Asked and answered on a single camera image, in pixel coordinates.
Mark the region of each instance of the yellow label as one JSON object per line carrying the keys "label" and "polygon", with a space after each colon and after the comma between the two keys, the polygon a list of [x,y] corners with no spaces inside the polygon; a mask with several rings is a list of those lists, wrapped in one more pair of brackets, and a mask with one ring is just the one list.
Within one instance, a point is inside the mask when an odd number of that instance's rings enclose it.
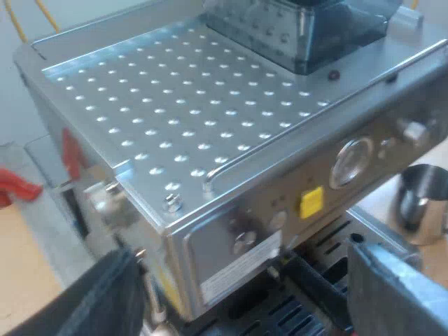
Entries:
{"label": "yellow label", "polygon": [[304,192],[300,198],[300,218],[306,219],[313,216],[323,208],[323,187]]}

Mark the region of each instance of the white wall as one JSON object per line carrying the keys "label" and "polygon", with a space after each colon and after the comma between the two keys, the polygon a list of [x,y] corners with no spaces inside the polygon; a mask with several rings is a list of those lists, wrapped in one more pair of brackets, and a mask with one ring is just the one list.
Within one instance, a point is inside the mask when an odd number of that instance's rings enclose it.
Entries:
{"label": "white wall", "polygon": [[[12,2],[13,10],[29,39],[53,31],[34,1],[12,0]],[[63,29],[144,0],[43,0],[43,2]],[[405,0],[407,5],[411,2],[412,0]],[[427,20],[445,25],[448,29],[448,0],[420,0],[419,10]],[[47,134],[13,65],[12,55],[20,44],[9,16],[2,8],[0,10],[0,144],[15,141],[25,145]]]}

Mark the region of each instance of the red object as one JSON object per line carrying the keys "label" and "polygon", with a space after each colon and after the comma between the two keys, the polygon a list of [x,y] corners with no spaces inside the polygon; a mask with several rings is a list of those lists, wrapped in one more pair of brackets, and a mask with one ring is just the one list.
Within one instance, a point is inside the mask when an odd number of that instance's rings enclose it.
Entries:
{"label": "red object", "polygon": [[33,201],[41,192],[40,185],[30,183],[13,172],[0,168],[0,206],[11,204],[7,193],[13,193],[25,201]]}
{"label": "red object", "polygon": [[11,205],[11,199],[9,198],[8,194],[4,191],[0,191],[0,209],[7,207],[8,205]]}
{"label": "red object", "polygon": [[62,161],[70,177],[73,180],[79,179],[79,165],[85,167],[85,159],[78,141],[67,128],[62,130]]}

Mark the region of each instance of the metal rail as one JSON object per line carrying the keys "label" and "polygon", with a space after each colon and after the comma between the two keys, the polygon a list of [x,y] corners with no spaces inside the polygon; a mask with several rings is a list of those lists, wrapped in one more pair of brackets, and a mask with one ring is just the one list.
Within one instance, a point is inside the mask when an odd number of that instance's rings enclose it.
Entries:
{"label": "metal rail", "polygon": [[[395,76],[396,74],[398,74],[398,72],[402,71],[403,69],[407,68],[410,65],[413,65],[414,63],[418,62],[419,60],[422,60],[423,58],[427,57],[428,55],[434,53],[435,51],[438,51],[439,49],[445,47],[448,45],[448,40],[447,39],[442,39],[439,42],[437,42],[436,44],[432,45],[431,47],[422,50],[421,52],[415,54],[414,56],[404,60],[403,62],[397,64],[395,67],[393,67],[392,69],[382,73],[381,75],[377,76],[376,78],[373,78],[370,82],[368,82],[366,85],[364,85],[363,87],[361,87],[361,89],[357,90],[357,91],[353,91],[351,93],[349,93],[347,96],[327,105],[325,108],[323,108],[322,110],[320,110],[318,113],[316,113],[315,115],[313,115],[310,119],[307,120],[310,121],[311,119],[321,115],[322,113],[325,113],[326,111],[335,108],[336,106],[339,106],[340,104],[344,103],[345,101],[347,101],[348,99],[351,99],[353,97],[355,97],[356,95],[359,95],[360,93],[366,91],[367,89],[371,88],[373,85],[380,83],[382,81],[387,80],[388,78],[391,78],[393,76]],[[202,189],[204,192],[206,193],[210,193],[213,190],[213,182],[214,180],[220,176],[222,173],[226,172],[227,170],[229,170],[230,168],[232,168],[233,166],[237,165],[238,163],[240,163],[242,160],[245,160],[246,158],[248,158],[249,156],[256,154],[257,152],[261,151],[262,149],[268,147],[270,144],[274,143],[275,141],[283,138],[284,136],[286,136],[287,134],[290,134],[291,132],[294,132],[296,129],[298,129],[300,126],[302,126],[302,122],[292,126],[289,129],[286,129],[285,131],[278,133],[276,136],[273,136],[271,139],[269,139],[268,141],[261,143],[260,145],[252,148],[251,150],[248,150],[247,152],[245,152],[245,154],[240,155],[238,157],[235,157],[234,159],[232,159],[231,161],[215,168],[212,169],[211,171],[209,171],[209,173],[207,173],[205,181],[202,184]]]}

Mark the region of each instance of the espresso machine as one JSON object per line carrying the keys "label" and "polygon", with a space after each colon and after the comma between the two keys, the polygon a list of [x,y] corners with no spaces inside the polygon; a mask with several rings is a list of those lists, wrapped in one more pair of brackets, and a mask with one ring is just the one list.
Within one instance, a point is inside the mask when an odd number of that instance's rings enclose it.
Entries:
{"label": "espresso machine", "polygon": [[145,251],[181,335],[323,335],[344,316],[303,292],[344,298],[347,239],[419,264],[349,209],[448,134],[447,33],[401,5],[151,1],[16,52],[86,242]]}

